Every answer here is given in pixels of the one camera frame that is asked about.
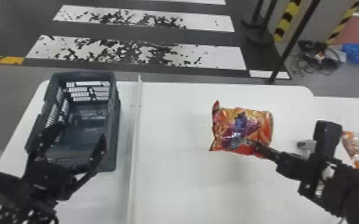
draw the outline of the floor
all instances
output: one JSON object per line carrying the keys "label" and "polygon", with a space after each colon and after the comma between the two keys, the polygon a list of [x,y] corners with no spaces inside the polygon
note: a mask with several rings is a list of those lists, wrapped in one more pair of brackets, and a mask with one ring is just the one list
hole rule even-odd
{"label": "floor", "polygon": [[0,56],[21,66],[267,77],[276,48],[248,41],[241,22],[256,2],[0,0]]}

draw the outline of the blue object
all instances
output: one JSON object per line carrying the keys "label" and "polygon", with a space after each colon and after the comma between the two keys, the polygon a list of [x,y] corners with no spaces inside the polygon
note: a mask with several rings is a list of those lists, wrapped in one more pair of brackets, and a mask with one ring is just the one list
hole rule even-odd
{"label": "blue object", "polygon": [[351,62],[359,64],[359,43],[344,44],[341,51],[346,53],[346,56]]}

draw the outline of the white table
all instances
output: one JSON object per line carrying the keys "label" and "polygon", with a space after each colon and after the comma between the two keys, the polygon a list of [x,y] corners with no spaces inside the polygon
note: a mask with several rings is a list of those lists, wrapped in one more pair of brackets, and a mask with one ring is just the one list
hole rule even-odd
{"label": "white table", "polygon": [[[7,144],[0,159],[1,172],[16,176],[23,175],[27,159],[24,146],[36,116],[43,106],[42,99],[47,85],[48,82],[40,84]],[[136,82],[118,82],[117,88],[122,104],[117,168],[114,172],[99,173],[73,194],[69,201],[61,202],[56,207],[57,216],[62,224],[126,223],[138,84]]]}
{"label": "white table", "polygon": [[312,93],[300,86],[143,85],[134,181],[134,223],[329,223],[331,216],[299,196],[299,183],[256,157],[209,152],[211,108],[268,110],[274,116],[272,146],[302,153],[327,119]]}
{"label": "white table", "polygon": [[[23,174],[23,148],[46,86],[43,83],[36,91],[18,124],[0,159],[0,171]],[[213,140],[211,108],[219,99],[224,107],[271,111],[272,147],[303,154],[296,142],[312,138],[318,119],[331,120],[307,88],[145,83],[140,89],[131,82],[119,82],[118,88],[122,120],[117,171],[98,174],[68,202],[60,203],[60,223],[316,224],[332,220],[299,196],[299,183],[277,174],[274,163],[208,152]],[[136,105],[142,105],[139,114]],[[346,155],[344,150],[337,153]]]}

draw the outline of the cable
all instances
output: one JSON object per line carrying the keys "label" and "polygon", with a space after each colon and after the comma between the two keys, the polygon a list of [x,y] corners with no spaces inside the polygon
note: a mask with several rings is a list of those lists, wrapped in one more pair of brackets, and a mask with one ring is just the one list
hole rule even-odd
{"label": "cable", "polygon": [[304,74],[313,74],[316,72],[321,73],[325,76],[331,75],[338,68],[337,65],[341,63],[341,58],[337,54],[337,52],[334,51],[333,49],[331,48],[327,48],[327,49],[337,58],[337,60],[329,61],[329,58],[331,58],[331,56],[329,54],[326,54],[324,58],[327,59],[327,64],[324,64],[323,61],[319,63],[318,60],[314,58],[314,56],[317,54],[314,51],[306,52],[306,51],[296,50],[297,54],[290,55],[290,57],[293,58],[290,65],[291,71],[294,74],[301,75],[302,77],[304,77]]}

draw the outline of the black and yellow striped pole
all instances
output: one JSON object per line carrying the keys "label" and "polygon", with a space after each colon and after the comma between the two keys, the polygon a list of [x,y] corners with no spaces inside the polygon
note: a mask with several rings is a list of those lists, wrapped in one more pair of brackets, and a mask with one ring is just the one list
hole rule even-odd
{"label": "black and yellow striped pole", "polygon": [[276,31],[274,31],[274,40],[276,42],[283,41],[285,33],[291,26],[291,21],[299,12],[302,0],[291,0],[285,9],[285,13],[282,16],[280,23],[278,24]]}
{"label": "black and yellow striped pole", "polygon": [[356,10],[359,8],[359,0],[355,1],[355,3],[352,5],[352,7],[342,16],[341,22],[335,27],[333,32],[331,33],[330,37],[326,41],[327,44],[331,44],[335,41],[337,36],[340,34],[340,32],[345,28],[346,24],[349,22],[351,17],[354,15]]}

